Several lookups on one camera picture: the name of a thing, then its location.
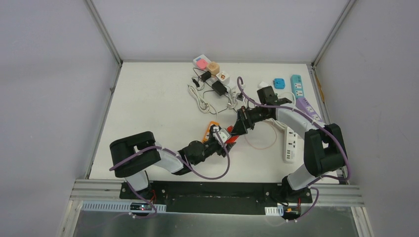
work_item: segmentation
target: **white power strip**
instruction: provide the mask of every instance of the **white power strip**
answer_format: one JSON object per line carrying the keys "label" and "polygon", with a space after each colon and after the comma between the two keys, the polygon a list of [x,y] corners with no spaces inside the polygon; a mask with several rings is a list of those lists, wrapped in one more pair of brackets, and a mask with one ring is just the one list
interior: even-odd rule
{"label": "white power strip", "polygon": [[284,162],[294,163],[297,152],[297,133],[289,127],[284,128]]}

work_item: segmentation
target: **purple power strip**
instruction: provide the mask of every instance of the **purple power strip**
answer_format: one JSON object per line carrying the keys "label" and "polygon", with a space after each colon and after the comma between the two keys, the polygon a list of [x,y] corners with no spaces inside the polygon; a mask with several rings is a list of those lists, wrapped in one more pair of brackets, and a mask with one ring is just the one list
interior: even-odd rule
{"label": "purple power strip", "polygon": [[307,115],[309,115],[310,117],[312,117],[315,121],[323,122],[323,120],[316,113],[316,111],[310,105],[310,103],[307,101],[306,98],[304,98],[304,97],[297,98],[297,101],[296,101],[295,105],[301,111],[305,112]]}

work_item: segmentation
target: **pink object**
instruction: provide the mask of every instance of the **pink object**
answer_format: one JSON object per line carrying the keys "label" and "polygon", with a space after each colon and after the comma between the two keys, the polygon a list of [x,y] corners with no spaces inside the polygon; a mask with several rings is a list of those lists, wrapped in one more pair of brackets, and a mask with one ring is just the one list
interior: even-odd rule
{"label": "pink object", "polygon": [[204,70],[205,68],[207,68],[208,63],[204,60],[204,59],[200,59],[197,62],[197,67],[201,70]]}

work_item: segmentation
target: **white table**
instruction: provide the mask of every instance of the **white table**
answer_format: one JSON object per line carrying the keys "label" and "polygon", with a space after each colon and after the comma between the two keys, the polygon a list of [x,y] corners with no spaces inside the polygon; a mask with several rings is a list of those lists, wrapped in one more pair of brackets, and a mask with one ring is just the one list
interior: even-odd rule
{"label": "white table", "polygon": [[[194,140],[201,140],[210,121],[215,115],[203,114],[196,101],[189,95],[187,84],[192,84],[195,75],[192,63],[124,63],[111,107],[106,118],[99,142],[90,179],[116,179],[113,172],[109,150],[111,142],[144,131],[152,131],[154,137],[164,147],[178,151]],[[257,85],[261,82],[272,83],[274,78],[283,78],[284,90],[275,90],[278,94],[291,91],[290,78],[293,74],[301,75],[304,94],[313,108],[319,108],[305,64],[249,64],[220,63],[221,70],[227,71],[231,80],[241,76],[246,84],[247,95],[258,101]],[[215,92],[207,92],[207,99],[220,111],[226,108],[228,99]],[[236,113],[226,110],[218,115],[222,127],[234,125]],[[303,164],[303,140],[298,140],[297,161],[294,164],[283,162],[283,132],[278,134],[276,144],[265,150],[256,150],[249,146],[243,137],[230,152],[231,168],[228,174],[215,182],[280,182],[282,178],[294,172]],[[257,123],[255,130],[247,135],[248,140],[257,147],[266,147],[275,139],[274,130],[263,122]],[[227,166],[226,158],[213,155],[194,169],[208,177],[222,174]],[[160,181],[204,181],[192,172],[176,176],[168,171],[151,166],[146,169],[150,180]],[[337,183],[332,179],[319,183]]]}

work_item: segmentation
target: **white wall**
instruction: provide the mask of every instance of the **white wall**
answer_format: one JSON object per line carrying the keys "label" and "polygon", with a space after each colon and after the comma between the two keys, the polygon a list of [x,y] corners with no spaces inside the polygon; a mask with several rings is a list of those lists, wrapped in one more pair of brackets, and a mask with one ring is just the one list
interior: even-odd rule
{"label": "white wall", "polygon": [[94,0],[124,60],[312,62],[348,0]]}
{"label": "white wall", "polygon": [[417,236],[419,1],[359,0],[318,71],[376,236]]}
{"label": "white wall", "polygon": [[117,65],[83,1],[0,3],[0,236],[55,236]]}

